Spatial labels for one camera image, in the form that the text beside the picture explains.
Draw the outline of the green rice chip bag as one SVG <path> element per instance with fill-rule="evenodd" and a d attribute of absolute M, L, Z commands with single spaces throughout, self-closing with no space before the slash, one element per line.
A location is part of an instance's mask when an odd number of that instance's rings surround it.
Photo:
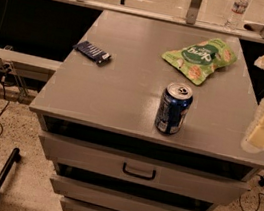
<path fill-rule="evenodd" d="M 217 69 L 232 65 L 237 57 L 229 44 L 215 38 L 168 51 L 162 58 L 179 70 L 193 84 L 199 86 Z"/>

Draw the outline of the blue pepsi can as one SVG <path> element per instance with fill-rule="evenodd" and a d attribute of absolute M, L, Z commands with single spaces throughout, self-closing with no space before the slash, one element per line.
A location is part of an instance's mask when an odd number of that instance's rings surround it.
<path fill-rule="evenodd" d="M 191 87 L 185 83 L 170 83 L 160 99 L 160 105 L 155 116 L 155 126 L 164 134 L 177 133 L 183 124 L 193 102 Z"/>

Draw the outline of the clear plastic water bottle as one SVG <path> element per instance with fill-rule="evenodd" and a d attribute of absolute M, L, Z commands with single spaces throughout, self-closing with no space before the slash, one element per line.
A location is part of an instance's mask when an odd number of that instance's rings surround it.
<path fill-rule="evenodd" d="M 250 0 L 235 0 L 233 2 L 228 19 L 224 24 L 225 30 L 234 31 L 237 28 L 249 4 Z"/>

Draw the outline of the middle grey drawer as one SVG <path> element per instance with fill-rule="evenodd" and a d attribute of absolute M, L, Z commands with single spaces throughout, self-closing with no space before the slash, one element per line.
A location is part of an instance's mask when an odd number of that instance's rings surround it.
<path fill-rule="evenodd" d="M 78 201 L 89 202 L 100 207 L 106 207 L 111 210 L 190 211 L 68 177 L 52 175 L 50 180 L 53 190 L 57 194 L 61 194 L 67 198 L 77 199 Z"/>

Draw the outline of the grey drawer cabinet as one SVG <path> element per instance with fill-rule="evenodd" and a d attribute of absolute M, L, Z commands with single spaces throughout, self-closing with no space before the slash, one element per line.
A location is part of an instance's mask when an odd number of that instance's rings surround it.
<path fill-rule="evenodd" d="M 110 53 L 112 60 L 101 67 L 78 52 L 70 53 L 30 105 L 38 115 L 41 132 L 247 185 L 250 178 L 264 169 L 264 152 L 250 154 L 241 147 L 257 108 L 243 60 L 194 88 L 191 108 L 177 134 L 164 135 L 154 124 L 164 88 L 183 78 L 163 60 L 162 54 L 207 40 L 209 35 L 191 27 L 105 11 L 85 36 Z M 212 211 L 221 205 L 52 163 L 52 175 L 180 209 Z"/>

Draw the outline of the dark blue snack bar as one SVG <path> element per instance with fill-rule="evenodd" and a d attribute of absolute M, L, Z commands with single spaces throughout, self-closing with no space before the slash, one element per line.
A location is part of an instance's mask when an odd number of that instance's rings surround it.
<path fill-rule="evenodd" d="M 73 46 L 74 50 L 79 51 L 84 57 L 89 58 L 91 61 L 95 61 L 96 64 L 103 63 L 110 59 L 110 54 L 104 52 L 102 49 L 95 45 L 92 45 L 88 41 L 83 41 Z"/>

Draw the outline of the black metal floor leg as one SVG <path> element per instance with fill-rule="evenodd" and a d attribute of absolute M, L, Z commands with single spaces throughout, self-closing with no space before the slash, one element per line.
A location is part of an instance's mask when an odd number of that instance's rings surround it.
<path fill-rule="evenodd" d="M 0 172 L 0 189 L 2 187 L 2 184 L 4 184 L 5 179 L 8 176 L 8 173 L 10 173 L 11 167 L 15 162 L 20 161 L 20 153 L 19 149 L 15 148 L 11 151 L 11 155 L 9 155 L 5 165 L 3 166 L 1 172 Z"/>

